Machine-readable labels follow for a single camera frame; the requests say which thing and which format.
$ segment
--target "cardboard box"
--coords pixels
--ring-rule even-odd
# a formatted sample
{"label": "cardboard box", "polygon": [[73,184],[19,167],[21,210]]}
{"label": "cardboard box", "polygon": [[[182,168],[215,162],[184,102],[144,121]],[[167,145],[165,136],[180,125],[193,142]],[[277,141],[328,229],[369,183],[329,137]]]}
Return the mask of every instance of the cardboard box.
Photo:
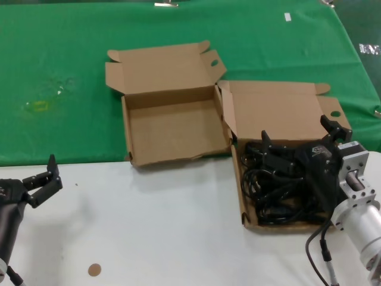
{"label": "cardboard box", "polygon": [[252,229],[303,230],[307,223],[282,226],[258,225],[255,208],[242,194],[243,167],[240,156],[248,141],[261,141],[265,130],[275,144],[298,146],[322,139],[327,132],[320,124],[321,115],[350,128],[336,98],[322,96],[329,91],[327,84],[260,81],[219,81],[223,99],[224,119],[237,137],[232,145],[242,224]]}
{"label": "cardboard box", "polygon": [[135,166],[230,152],[215,83],[226,68],[210,43],[108,51],[106,84],[124,93],[124,128]]}

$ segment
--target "white tabletop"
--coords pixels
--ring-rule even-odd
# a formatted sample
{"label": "white tabletop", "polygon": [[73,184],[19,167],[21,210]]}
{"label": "white tabletop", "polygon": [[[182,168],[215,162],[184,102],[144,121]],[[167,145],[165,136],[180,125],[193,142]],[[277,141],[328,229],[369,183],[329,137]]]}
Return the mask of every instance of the white tabletop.
{"label": "white tabletop", "polygon": [[[375,189],[381,154],[366,175]],[[3,167],[23,179],[44,166]],[[140,173],[128,162],[61,165],[64,189],[27,207],[10,265],[28,286],[321,285],[304,252],[310,234],[258,234],[241,225],[230,158]],[[367,285],[345,233],[327,237],[343,286]],[[324,277],[318,240],[311,251]],[[99,263],[97,277],[88,267]],[[6,278],[2,283],[11,286]]]}

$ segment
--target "brown circle sticker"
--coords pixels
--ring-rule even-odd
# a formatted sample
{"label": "brown circle sticker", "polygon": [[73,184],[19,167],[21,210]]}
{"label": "brown circle sticker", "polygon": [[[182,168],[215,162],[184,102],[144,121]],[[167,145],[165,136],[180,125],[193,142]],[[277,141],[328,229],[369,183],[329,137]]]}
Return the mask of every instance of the brown circle sticker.
{"label": "brown circle sticker", "polygon": [[96,277],[98,276],[99,274],[101,274],[101,265],[97,264],[97,263],[94,263],[93,265],[91,265],[89,267],[89,275],[92,276],[92,277]]}

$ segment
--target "green tablecloth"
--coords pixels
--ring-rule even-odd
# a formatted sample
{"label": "green tablecloth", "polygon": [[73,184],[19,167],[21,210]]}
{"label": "green tablecloth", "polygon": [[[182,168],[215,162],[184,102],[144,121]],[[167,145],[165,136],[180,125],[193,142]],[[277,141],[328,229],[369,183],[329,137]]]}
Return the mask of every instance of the green tablecloth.
{"label": "green tablecloth", "polygon": [[359,44],[381,46],[381,1],[337,0],[335,11],[381,98],[381,55],[362,54],[359,48]]}
{"label": "green tablecloth", "polygon": [[[291,21],[285,21],[290,13]],[[120,161],[108,49],[211,41],[225,79],[327,82],[355,139],[381,151],[380,100],[336,13],[318,0],[0,6],[0,165]]]}

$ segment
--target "black connector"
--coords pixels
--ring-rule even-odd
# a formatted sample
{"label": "black connector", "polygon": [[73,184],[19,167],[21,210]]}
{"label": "black connector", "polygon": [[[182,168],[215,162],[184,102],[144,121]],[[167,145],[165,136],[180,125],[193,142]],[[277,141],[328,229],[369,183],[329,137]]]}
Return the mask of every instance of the black connector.
{"label": "black connector", "polygon": [[321,255],[323,256],[323,260],[325,262],[331,261],[331,253],[328,250],[327,241],[326,240],[320,240],[320,247],[321,247]]}
{"label": "black connector", "polygon": [[12,267],[8,266],[7,268],[7,274],[8,276],[10,277],[10,280],[12,281],[12,283],[15,285],[15,286],[20,286],[24,281],[22,280],[22,278],[19,276],[19,274],[17,274],[16,272],[14,272],[14,270],[12,269]]}

